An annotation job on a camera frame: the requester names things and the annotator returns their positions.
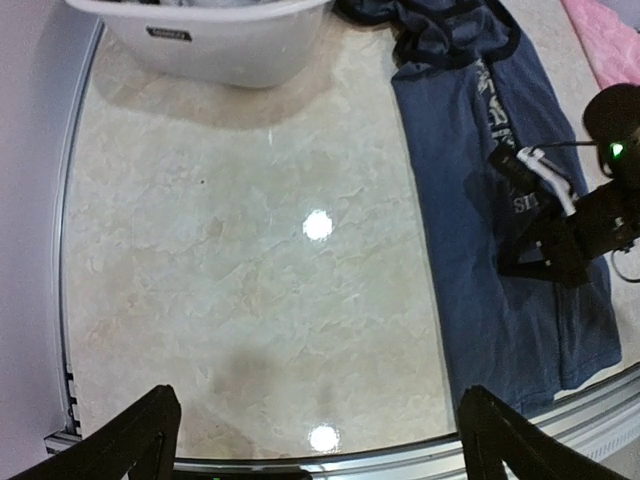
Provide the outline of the blue garment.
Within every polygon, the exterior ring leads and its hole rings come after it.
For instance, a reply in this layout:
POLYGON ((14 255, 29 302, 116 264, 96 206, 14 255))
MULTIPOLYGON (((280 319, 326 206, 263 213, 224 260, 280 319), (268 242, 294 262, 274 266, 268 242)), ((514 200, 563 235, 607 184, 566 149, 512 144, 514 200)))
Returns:
POLYGON ((398 32, 392 78, 419 196, 452 396, 481 385, 523 415, 621 359, 607 263, 585 285, 506 277, 501 247, 539 213, 489 162, 573 140, 537 52, 498 1, 341 1, 398 32))

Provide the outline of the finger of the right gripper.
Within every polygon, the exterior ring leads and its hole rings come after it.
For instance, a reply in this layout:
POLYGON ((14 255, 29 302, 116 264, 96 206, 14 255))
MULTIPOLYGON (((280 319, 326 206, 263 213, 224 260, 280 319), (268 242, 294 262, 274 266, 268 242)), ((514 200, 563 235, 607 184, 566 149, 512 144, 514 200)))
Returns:
POLYGON ((521 262, 525 244, 506 245, 498 257, 498 272, 503 276, 554 282, 567 288, 585 283, 585 257, 570 242, 552 244, 540 241, 541 259, 521 262))
POLYGON ((551 247, 570 239, 570 228, 558 201, 544 205, 532 219, 509 234, 500 247, 500 260, 546 260, 551 247))

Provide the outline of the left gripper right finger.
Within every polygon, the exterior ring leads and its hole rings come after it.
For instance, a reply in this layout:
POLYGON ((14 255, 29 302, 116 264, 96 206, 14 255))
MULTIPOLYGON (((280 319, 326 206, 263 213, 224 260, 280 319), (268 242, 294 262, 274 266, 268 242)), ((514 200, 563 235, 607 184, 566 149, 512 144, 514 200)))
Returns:
POLYGON ((469 479, 618 479, 561 444, 482 386, 467 389, 457 411, 469 479))

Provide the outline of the pink patterned shorts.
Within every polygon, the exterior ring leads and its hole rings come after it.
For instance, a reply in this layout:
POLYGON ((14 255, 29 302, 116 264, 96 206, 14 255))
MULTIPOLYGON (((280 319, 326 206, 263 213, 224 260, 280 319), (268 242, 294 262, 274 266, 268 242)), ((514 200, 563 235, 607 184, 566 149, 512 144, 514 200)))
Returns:
POLYGON ((600 1, 562 1, 601 89, 639 85, 639 33, 600 1))

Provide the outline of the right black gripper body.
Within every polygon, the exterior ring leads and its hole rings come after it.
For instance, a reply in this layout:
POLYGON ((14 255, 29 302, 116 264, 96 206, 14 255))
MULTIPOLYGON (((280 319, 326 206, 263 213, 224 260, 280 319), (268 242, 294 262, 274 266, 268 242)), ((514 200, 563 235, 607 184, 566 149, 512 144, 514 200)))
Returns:
POLYGON ((589 263, 609 252, 628 250, 639 238, 639 190, 609 182, 575 204, 560 221, 555 243, 545 244, 551 279, 564 285, 588 281, 589 263))

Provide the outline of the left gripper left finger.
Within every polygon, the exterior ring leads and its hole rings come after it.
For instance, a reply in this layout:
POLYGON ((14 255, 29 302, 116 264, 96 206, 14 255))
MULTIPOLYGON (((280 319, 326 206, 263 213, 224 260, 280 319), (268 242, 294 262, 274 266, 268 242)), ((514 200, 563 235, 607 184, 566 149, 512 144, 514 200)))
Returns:
POLYGON ((174 389, 157 385, 101 429, 17 479, 169 479, 181 421, 174 389))

